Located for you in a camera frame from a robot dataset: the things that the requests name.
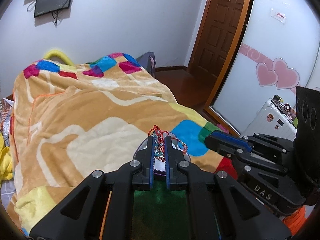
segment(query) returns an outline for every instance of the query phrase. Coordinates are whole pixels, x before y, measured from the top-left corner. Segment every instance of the white wall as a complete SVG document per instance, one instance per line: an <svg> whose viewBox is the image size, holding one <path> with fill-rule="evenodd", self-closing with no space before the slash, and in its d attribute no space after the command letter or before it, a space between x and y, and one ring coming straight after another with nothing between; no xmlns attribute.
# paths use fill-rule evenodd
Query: white wall
<svg viewBox="0 0 320 240"><path fill-rule="evenodd" d="M13 0L0 19L1 97L12 93L19 72L53 48L76 64L112 52L153 51L157 66L184 65L202 2L73 0L55 28L50 14L34 19L27 12L31 1Z"/></svg>
<svg viewBox="0 0 320 240"><path fill-rule="evenodd" d="M318 53L315 68L306 87L311 89L317 87L320 91L320 52Z"/></svg>
<svg viewBox="0 0 320 240"><path fill-rule="evenodd" d="M191 42L190 42L189 49L188 49L188 52L187 52L187 55L186 55L186 60L184 62L184 65L186 67L188 67L188 64L189 64L189 61L190 61L190 58L191 58L191 54L192 54L193 47L194 47L195 42L196 42L196 38L197 38L197 35L198 35L198 31L199 31L199 27L200 27L200 24L201 24L201 20L202 20L202 16L203 16L203 13L204 13L204 8L205 8L206 3L207 3L207 0L201 0L201 5L200 5L200 8L199 8L198 18L197 18L197 21L196 21L195 28L193 30L193 34L192 34L192 37L191 37Z"/></svg>

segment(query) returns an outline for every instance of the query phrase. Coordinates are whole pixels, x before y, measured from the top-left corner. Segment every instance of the baseboard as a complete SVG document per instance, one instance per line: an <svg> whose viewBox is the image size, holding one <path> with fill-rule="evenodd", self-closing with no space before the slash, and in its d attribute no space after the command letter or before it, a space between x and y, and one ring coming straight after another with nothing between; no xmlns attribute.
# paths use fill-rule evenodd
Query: baseboard
<svg viewBox="0 0 320 240"><path fill-rule="evenodd" d="M177 70L177 69L183 69L187 71L188 68L186 66L156 67L156 72L167 71L167 70Z"/></svg>

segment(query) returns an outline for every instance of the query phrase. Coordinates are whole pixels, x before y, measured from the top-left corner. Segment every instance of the orange cloth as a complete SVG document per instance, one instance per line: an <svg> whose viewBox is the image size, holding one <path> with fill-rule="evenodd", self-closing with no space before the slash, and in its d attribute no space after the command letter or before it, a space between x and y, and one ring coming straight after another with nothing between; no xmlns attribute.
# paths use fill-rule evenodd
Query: orange cloth
<svg viewBox="0 0 320 240"><path fill-rule="evenodd" d="M283 223L290 229L293 236L298 232L298 230L306 221L305 214L306 208L305 206L302 206L298 209L298 212L295 212L290 217L286 217L283 220Z"/></svg>

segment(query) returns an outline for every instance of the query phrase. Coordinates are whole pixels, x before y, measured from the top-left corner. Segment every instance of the colorful blanket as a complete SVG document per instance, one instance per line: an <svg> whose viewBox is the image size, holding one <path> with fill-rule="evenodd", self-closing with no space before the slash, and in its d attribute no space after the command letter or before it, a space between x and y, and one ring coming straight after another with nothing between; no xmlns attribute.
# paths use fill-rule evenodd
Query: colorful blanket
<svg viewBox="0 0 320 240"><path fill-rule="evenodd" d="M13 96L16 193L7 212L26 234L93 170L114 171L132 160L155 124L185 142L202 169L234 173L204 145L217 128L177 104L128 54L77 66L39 60L17 77Z"/></svg>

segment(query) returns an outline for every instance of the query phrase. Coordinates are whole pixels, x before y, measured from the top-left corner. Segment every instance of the blue gripper pad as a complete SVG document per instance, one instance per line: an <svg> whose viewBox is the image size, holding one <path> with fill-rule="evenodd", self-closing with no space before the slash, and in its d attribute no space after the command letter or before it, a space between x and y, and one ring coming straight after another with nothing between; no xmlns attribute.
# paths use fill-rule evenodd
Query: blue gripper pad
<svg viewBox="0 0 320 240"><path fill-rule="evenodd" d="M170 165L169 165L169 156L168 156L168 147L164 140L164 158L165 158L165 181L167 184L167 189L170 190Z"/></svg>
<svg viewBox="0 0 320 240"><path fill-rule="evenodd" d="M155 171L155 138L152 138L152 151L151 151L151 158L150 158L150 189L153 188L153 176L154 176L154 171Z"/></svg>
<svg viewBox="0 0 320 240"><path fill-rule="evenodd" d="M213 137L217 140L228 142L229 144L235 145L239 148L245 148L248 152L251 152L251 150L252 150L252 147L250 147L249 144L245 140L243 140L241 138L237 138L237 137L230 135L228 133L224 133L224 132L216 130L216 131L212 132L209 136Z"/></svg>

